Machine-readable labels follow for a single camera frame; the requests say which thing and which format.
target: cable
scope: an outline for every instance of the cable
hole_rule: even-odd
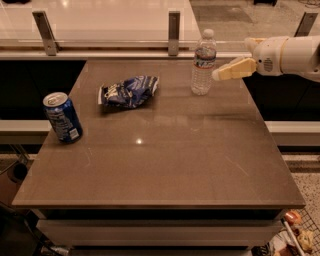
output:
[[[18,161],[14,161],[12,164],[10,164],[7,168],[0,171],[0,175],[4,174],[6,171],[8,171],[12,166],[14,166]]]
[[[13,209],[12,207],[6,205],[5,203],[0,201],[0,207],[2,209],[4,209],[6,212],[8,212],[9,214],[13,215],[13,216],[19,216],[23,219],[23,223],[26,226],[26,228],[28,229],[28,231],[30,232],[31,236],[38,242],[40,243],[42,246],[44,246],[46,249],[48,249],[50,252],[52,252],[54,255],[56,256],[64,256],[58,252],[56,252],[55,250],[53,250],[49,245],[47,245],[46,243],[44,243],[32,230],[32,228],[29,225],[29,222],[26,218],[25,215],[23,215],[22,213],[17,212],[15,209]]]
[[[292,114],[289,117],[289,120],[294,116],[295,112],[298,110],[299,105],[301,103],[301,101],[303,100],[304,96],[307,94],[307,92],[309,92],[309,89],[311,88],[311,84],[309,83],[307,88],[304,90],[303,94],[301,95],[301,97],[299,98],[298,102],[296,103],[296,106],[294,107]]]

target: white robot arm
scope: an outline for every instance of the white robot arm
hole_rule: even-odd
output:
[[[212,73],[214,80],[295,74],[320,82],[320,36],[247,38],[252,58],[236,58]]]

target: gray table top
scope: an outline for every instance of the gray table top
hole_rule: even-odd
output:
[[[135,110],[104,109],[103,83],[160,77]],[[88,61],[71,92],[84,129],[50,131],[13,204],[27,208],[301,208],[305,202],[242,80],[190,90],[186,60]]]

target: blue soda can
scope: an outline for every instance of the blue soda can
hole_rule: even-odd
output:
[[[71,99],[63,92],[55,92],[43,99],[44,112],[62,142],[72,143],[82,135],[82,127]]]

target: bottle label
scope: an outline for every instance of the bottle label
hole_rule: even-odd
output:
[[[198,48],[195,51],[193,64],[201,69],[213,68],[216,60],[216,51],[209,48]]]

